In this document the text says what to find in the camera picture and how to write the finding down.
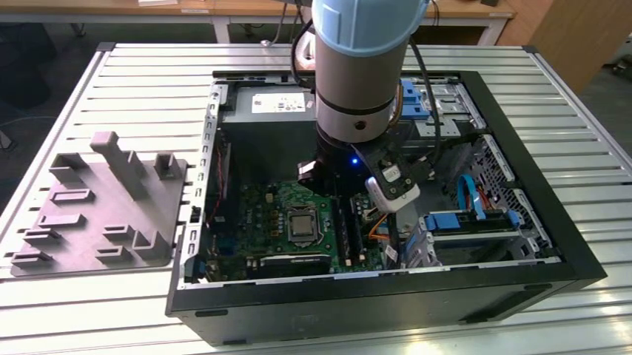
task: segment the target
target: cable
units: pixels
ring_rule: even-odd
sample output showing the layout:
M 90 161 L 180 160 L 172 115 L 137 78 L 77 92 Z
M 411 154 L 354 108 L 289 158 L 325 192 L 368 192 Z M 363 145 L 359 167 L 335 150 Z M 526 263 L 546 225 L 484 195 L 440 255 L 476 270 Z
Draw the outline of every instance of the cable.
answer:
M 438 26 L 438 21 L 440 18 L 440 11 L 438 10 L 438 5 L 435 0 L 430 0 L 434 5 L 434 20 L 432 20 L 432 26 Z
M 303 7 L 303 1 L 296 0 L 297 17 L 300 18 L 300 24 L 304 24 L 303 13 L 300 12 L 301 7 Z
M 280 15 L 280 21 L 277 22 L 277 26 L 276 26 L 276 36 L 273 37 L 273 40 L 272 42 L 269 42 L 268 40 L 264 40 L 260 42 L 260 44 L 264 46 L 264 47 L 271 47 L 276 44 L 277 42 L 277 37 L 280 36 L 280 28 L 283 26 L 283 20 L 285 19 L 285 11 L 287 11 L 287 3 L 283 4 L 283 13 Z
M 297 36 L 292 41 L 292 47 L 291 47 L 291 50 L 289 50 L 289 71 L 291 71 L 291 74 L 292 74 L 292 78 L 293 78 L 293 81 L 296 82 L 296 85 L 299 87 L 305 88 L 305 89 L 311 89 L 311 87 L 308 86 L 307 82 L 304 82 L 300 79 L 300 76 L 297 75 L 297 72 L 296 72 L 296 48 L 297 48 L 297 42 L 299 42 L 300 38 L 303 37 L 303 35 L 307 33 L 307 30 L 311 27 L 312 23 L 313 23 L 313 21 L 308 20 L 308 22 L 304 24 L 303 28 L 300 28 L 300 32 L 297 33 Z
M 432 164 L 436 164 L 439 158 L 439 146 L 440 146 L 440 122 L 438 121 L 436 102 L 434 101 L 432 87 L 430 86 L 430 78 L 427 76 L 426 65 L 423 64 L 422 54 L 418 51 L 416 44 L 414 43 L 412 36 L 408 40 L 410 46 L 412 47 L 414 57 L 416 58 L 418 67 L 422 70 L 423 84 L 426 85 L 427 100 L 430 101 L 430 109 L 434 120 L 434 159 Z
M 300 13 L 300 7 L 296 5 L 296 15 L 293 15 L 292 28 L 289 31 L 289 43 L 293 41 L 293 28 L 296 27 L 297 14 Z
M 253 26 L 252 24 L 245 24 L 245 25 L 249 26 L 249 28 L 260 28 L 260 27 L 263 27 L 265 24 L 260 24 L 259 26 Z M 244 25 L 244 24 L 239 24 L 239 27 L 243 28 L 244 30 L 247 30 L 245 25 Z
M 388 236 L 386 234 L 375 234 L 376 227 L 379 227 L 379 224 L 382 224 L 383 220 L 386 219 L 387 214 L 384 214 L 379 220 L 376 221 L 375 225 L 371 228 L 371 231 L 368 232 L 368 239 L 382 239 L 382 240 L 388 240 Z

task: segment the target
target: aluminum table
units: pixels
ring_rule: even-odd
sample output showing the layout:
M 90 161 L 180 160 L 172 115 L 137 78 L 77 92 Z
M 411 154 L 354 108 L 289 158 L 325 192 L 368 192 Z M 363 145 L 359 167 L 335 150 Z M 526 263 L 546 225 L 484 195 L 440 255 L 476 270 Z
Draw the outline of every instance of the aluminum table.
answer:
M 170 265 L 80 277 L 9 274 L 58 152 L 98 157 L 88 142 L 114 130 L 140 158 L 173 152 L 196 176 L 213 70 L 287 70 L 289 48 L 248 44 L 101 47 L 0 217 L 0 354 L 543 354 L 632 349 L 630 159 L 539 55 L 519 47 L 420 47 L 430 70 L 476 70 L 603 264 L 607 278 L 500 322 L 212 348 L 164 316 Z M 415 69 L 408 50 L 406 69 Z M 185 186 L 182 201 L 191 191 Z M 191 211 L 185 204 L 180 220 Z

